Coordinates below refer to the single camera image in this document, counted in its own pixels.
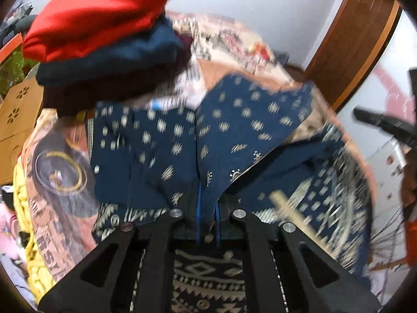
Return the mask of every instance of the gray cloth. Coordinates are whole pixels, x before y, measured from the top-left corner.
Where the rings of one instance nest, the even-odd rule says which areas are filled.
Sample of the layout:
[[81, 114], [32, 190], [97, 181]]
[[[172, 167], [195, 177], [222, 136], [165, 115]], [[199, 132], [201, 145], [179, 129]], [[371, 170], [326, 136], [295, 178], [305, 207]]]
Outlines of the gray cloth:
[[36, 310], [35, 297], [32, 292], [29, 290], [28, 283], [24, 279], [22, 270], [16, 266], [13, 261], [4, 254], [0, 254], [0, 262], [9, 275], [10, 280], [16, 286], [17, 290], [20, 292], [22, 297]]

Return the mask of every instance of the dark maroon folded cloth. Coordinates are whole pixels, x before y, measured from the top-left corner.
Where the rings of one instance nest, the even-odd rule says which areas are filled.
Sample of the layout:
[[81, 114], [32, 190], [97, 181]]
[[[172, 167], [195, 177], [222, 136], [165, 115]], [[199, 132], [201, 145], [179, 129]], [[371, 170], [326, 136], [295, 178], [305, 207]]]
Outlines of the dark maroon folded cloth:
[[80, 111], [94, 108], [98, 101], [122, 102], [151, 93], [162, 82], [173, 83], [191, 58], [193, 38], [186, 35], [179, 37], [184, 42], [184, 48], [178, 50], [175, 62], [101, 76], [60, 88], [43, 88], [43, 108], [57, 109], [60, 117], [75, 116]]

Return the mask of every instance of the yellow ring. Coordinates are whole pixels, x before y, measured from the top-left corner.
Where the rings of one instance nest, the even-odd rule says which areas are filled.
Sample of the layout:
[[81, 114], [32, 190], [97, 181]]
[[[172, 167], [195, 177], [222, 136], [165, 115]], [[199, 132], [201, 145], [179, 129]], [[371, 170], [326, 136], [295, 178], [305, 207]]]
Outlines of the yellow ring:
[[64, 152], [60, 152], [60, 151], [53, 151], [53, 152], [49, 152], [49, 153], [47, 153], [46, 154], [46, 157], [48, 158], [48, 157], [60, 157], [60, 158], [62, 158], [62, 159], [64, 159], [64, 160], [66, 160], [66, 161], [68, 161], [68, 163], [70, 163], [70, 165], [72, 166], [72, 167], [74, 167], [75, 169], [76, 169], [76, 171], [77, 171], [77, 173], [78, 173], [78, 182], [77, 182], [77, 184], [76, 185], [74, 185], [74, 186], [72, 186], [72, 187], [61, 187], [61, 186], [58, 186], [58, 185], [55, 185], [55, 189], [56, 190], [58, 190], [58, 191], [60, 191], [60, 192], [63, 192], [63, 193], [70, 193], [70, 192], [74, 192], [74, 191], [76, 191], [78, 188], [80, 188], [80, 186], [81, 186], [81, 183], [82, 183], [82, 181], [83, 181], [83, 174], [82, 174], [82, 171], [81, 171], [81, 168], [80, 168], [80, 166], [79, 165], [77, 165], [76, 164], [76, 162], [72, 159], [72, 158], [70, 158], [67, 154], [65, 154]]

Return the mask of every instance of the stack of folded clothes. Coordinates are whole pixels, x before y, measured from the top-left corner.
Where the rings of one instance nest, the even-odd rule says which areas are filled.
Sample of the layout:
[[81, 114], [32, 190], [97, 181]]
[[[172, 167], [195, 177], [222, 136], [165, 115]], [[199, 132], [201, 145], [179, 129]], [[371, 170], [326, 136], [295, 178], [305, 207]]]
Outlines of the stack of folded clothes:
[[173, 30], [166, 2], [52, 0], [22, 46], [25, 57], [41, 62], [43, 107], [74, 116], [97, 101], [123, 101], [174, 80], [193, 39]]

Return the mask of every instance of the triangular cutout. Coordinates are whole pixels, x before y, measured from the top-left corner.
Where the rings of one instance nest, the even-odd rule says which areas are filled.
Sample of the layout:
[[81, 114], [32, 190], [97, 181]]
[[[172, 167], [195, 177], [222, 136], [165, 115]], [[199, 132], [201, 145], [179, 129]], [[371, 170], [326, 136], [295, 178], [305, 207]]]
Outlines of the triangular cutout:
[[306, 244], [301, 245], [300, 252], [317, 288], [322, 288], [339, 278], [337, 273], [310, 250]]
[[96, 287], [103, 287], [117, 248], [117, 244], [110, 244], [103, 253], [83, 269], [81, 280]]

